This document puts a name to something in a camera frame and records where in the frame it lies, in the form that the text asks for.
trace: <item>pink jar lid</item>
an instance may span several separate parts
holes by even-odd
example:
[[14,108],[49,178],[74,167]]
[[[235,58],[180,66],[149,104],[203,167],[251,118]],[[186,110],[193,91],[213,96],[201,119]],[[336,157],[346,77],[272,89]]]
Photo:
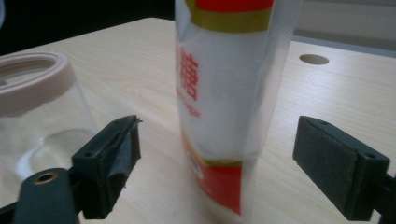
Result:
[[48,103],[69,90],[75,81],[73,68],[60,53],[0,57],[0,118],[17,116]]

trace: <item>red label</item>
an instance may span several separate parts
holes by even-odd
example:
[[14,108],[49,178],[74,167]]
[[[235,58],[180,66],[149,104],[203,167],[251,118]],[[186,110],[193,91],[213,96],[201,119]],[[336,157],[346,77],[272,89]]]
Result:
[[180,81],[181,87],[194,100],[197,100],[198,63],[183,48],[180,49]]
[[216,203],[241,215],[242,165],[210,166],[194,152],[183,132],[182,142],[195,179],[203,192]]
[[183,103],[183,105],[186,107],[187,112],[189,112],[189,114],[193,117],[200,118],[201,112],[199,112],[192,104],[189,103],[178,87],[176,87],[176,93],[181,103]]
[[272,7],[274,0],[197,0],[196,7],[213,12],[247,12]]

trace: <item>hole in table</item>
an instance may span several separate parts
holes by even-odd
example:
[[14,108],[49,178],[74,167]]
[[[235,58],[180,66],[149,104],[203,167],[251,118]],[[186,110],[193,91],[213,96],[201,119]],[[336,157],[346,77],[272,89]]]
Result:
[[329,59],[317,54],[303,54],[300,56],[300,60],[305,63],[317,65],[329,63]]

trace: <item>white packaging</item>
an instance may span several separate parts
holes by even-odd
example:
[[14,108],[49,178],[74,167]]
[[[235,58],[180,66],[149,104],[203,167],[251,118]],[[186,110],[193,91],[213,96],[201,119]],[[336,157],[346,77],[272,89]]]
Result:
[[301,1],[176,0],[183,148],[224,223],[250,223],[253,172]]

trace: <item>table surface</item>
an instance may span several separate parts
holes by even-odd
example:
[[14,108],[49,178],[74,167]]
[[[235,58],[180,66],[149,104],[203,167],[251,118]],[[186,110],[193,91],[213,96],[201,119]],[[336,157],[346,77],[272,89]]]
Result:
[[[100,128],[131,114],[144,121],[142,159],[114,212],[83,223],[217,223],[182,153],[173,21],[134,21],[27,51],[43,50],[70,59]],[[304,63],[303,54],[330,62]],[[396,59],[291,43],[257,164],[253,223],[348,223],[291,157],[301,115],[324,119],[396,160]]]

